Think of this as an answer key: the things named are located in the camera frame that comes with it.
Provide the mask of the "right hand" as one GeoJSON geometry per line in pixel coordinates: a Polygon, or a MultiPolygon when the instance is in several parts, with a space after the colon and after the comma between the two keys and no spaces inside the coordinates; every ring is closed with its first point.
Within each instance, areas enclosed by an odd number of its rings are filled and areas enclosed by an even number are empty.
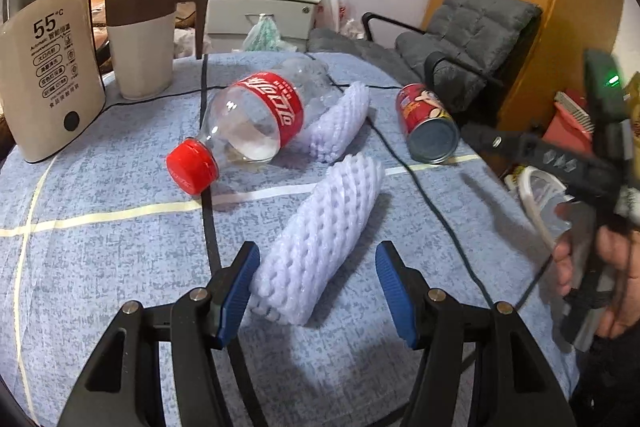
{"type": "MultiPolygon", "coordinates": [[[[572,233],[577,231],[578,207],[578,204],[569,202],[555,207],[555,214],[572,224],[570,231],[558,238],[552,253],[556,286],[561,296],[566,296],[572,287],[572,233]]],[[[596,247],[600,258],[611,265],[618,275],[616,296],[605,309],[596,330],[597,336],[613,339],[639,322],[639,231],[631,230],[628,235],[623,235],[608,227],[601,227],[596,247]]]]}

